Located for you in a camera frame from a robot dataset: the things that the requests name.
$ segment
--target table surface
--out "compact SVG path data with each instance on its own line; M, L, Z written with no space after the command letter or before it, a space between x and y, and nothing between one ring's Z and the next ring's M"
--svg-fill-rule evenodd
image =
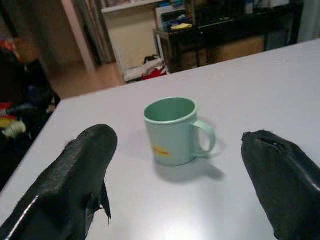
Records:
M88 240L275 239L241 138L270 130L320 165L319 62L315 40L62 101L1 192L0 225L68 141L107 124L119 140L105 177L112 221L98 211ZM211 158L180 167L153 161L143 111L169 96L193 99L215 127Z

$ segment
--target cardboard box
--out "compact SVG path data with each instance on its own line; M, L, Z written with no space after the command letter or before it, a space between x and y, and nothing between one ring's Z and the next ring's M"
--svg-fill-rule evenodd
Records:
M232 59L262 53L263 51L263 37L249 37L211 48L208 52L208 63L220 63Z

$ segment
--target mint green mug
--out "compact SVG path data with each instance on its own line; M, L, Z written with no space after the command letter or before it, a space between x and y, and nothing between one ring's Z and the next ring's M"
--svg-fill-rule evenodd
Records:
M168 166L178 166L195 158L205 158L216 144L214 128L197 119L197 105L183 97L168 97L147 106L144 122L155 159ZM209 138L208 150L199 144L198 129Z

